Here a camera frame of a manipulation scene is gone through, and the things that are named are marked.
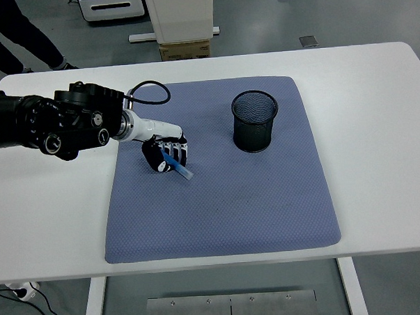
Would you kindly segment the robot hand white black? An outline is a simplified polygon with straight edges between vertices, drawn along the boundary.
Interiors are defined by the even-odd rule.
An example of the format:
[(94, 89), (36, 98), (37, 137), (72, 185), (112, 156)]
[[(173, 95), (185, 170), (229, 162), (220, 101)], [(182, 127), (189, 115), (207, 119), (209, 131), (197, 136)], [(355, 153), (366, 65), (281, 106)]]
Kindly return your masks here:
[(166, 153), (182, 166), (186, 166), (188, 142), (180, 126), (140, 118), (132, 110), (124, 111), (127, 134), (123, 141), (140, 141), (142, 153), (151, 169), (169, 172), (175, 169), (164, 158)]

